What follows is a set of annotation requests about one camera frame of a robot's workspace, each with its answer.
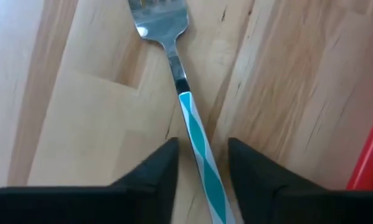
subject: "black object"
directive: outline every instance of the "black object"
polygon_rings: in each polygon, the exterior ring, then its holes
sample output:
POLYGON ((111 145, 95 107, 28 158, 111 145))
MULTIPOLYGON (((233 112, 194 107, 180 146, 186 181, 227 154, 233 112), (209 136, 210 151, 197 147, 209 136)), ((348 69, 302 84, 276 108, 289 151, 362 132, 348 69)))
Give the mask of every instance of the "black object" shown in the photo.
POLYGON ((170 139, 107 187, 0 189, 0 223, 170 223, 178 154, 170 139))
MULTIPOLYGON (((170 223, 179 143, 170 139, 107 187, 0 189, 0 223, 170 223)), ((373 223, 373 192, 328 191, 229 139, 245 223, 373 223)))
POLYGON ((373 192, 323 189, 234 138, 229 164, 245 223, 373 223, 373 192))

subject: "fork handle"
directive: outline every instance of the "fork handle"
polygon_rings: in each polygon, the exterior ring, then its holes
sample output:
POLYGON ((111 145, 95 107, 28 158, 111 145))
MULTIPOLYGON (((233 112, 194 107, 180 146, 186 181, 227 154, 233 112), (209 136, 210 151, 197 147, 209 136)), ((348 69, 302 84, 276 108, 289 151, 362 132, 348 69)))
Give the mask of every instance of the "fork handle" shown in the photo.
POLYGON ((179 101, 209 204, 212 223, 235 223, 192 93, 180 93, 179 101))

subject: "metal fork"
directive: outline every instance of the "metal fork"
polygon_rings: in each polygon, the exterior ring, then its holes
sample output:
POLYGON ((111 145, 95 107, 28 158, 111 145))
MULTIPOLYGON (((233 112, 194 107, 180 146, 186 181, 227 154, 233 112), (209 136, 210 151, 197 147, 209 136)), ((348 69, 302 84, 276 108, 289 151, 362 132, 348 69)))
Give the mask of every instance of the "metal fork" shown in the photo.
POLYGON ((235 223, 218 168, 187 83, 184 68, 176 50, 176 39, 189 25, 187 6, 184 0, 128 0, 128 3, 140 36, 159 42, 167 53, 209 204, 212 223, 235 223))

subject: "wood grain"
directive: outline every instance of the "wood grain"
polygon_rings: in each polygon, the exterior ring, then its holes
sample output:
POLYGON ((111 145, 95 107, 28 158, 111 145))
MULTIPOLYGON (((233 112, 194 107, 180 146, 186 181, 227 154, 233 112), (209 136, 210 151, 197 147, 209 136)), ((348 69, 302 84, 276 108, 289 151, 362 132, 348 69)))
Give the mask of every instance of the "wood grain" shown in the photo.
POLYGON ((30 62, 9 185, 26 185, 77 0, 46 0, 30 62))
MULTIPOLYGON (((373 0, 187 4, 179 53, 238 220, 230 136, 344 188, 373 122, 373 0)), ((0 0, 0 186, 107 185, 171 137, 173 222, 209 223, 167 58, 127 2, 0 0)))
POLYGON ((342 7, 373 17, 373 0, 337 0, 337 2, 342 7))

